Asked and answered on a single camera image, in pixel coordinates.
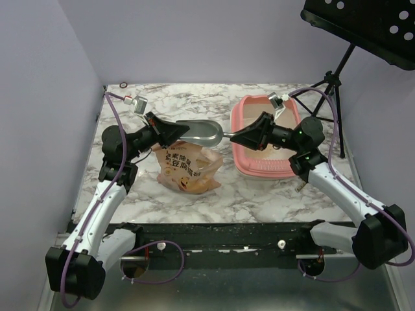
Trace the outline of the silver metal scoop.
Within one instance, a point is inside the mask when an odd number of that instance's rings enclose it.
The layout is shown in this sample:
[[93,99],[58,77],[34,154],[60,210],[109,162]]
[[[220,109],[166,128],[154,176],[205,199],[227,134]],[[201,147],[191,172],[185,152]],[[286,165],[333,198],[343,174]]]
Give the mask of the silver metal scoop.
[[235,133],[224,132],[222,126],[211,120],[182,120],[178,125],[188,126],[189,130],[180,137],[181,141],[212,148],[217,146],[223,138],[232,138]]

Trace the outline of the orange cat litter bag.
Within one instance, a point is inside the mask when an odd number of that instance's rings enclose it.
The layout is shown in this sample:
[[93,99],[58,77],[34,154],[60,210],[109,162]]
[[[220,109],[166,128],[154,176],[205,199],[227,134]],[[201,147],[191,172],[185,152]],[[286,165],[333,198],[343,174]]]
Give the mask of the orange cat litter bag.
[[160,166],[158,183],[168,189],[188,194],[203,194],[221,187],[215,180],[217,170],[223,165],[223,156],[206,147],[178,141],[168,148],[155,146]]

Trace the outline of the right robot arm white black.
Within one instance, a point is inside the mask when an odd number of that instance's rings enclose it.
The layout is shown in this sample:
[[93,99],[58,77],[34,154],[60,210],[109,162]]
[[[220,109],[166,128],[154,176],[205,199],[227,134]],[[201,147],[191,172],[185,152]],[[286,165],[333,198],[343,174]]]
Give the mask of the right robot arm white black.
[[316,117],[307,117],[290,129],[275,124],[273,115],[266,112],[230,135],[231,142],[251,150],[264,150],[270,144],[292,150],[295,154],[289,163],[294,174],[328,196],[353,222],[353,227],[318,222],[298,238],[304,253],[327,246],[354,254],[364,267],[374,270],[413,250],[403,210],[384,205],[345,179],[319,151],[324,139]]

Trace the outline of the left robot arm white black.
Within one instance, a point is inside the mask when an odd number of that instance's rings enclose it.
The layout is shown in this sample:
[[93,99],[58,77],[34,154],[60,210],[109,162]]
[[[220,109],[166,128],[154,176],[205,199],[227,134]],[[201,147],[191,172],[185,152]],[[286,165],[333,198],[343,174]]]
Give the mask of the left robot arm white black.
[[126,133],[121,123],[102,133],[102,166],[99,182],[86,212],[60,247],[51,247],[45,263],[49,286],[62,295],[94,300],[102,290],[106,273],[124,254],[136,256],[144,241],[135,230],[116,229],[107,240],[104,234],[118,206],[136,179],[138,167],[132,160],[155,144],[167,148],[190,129],[188,125],[163,121],[149,112],[147,124]]

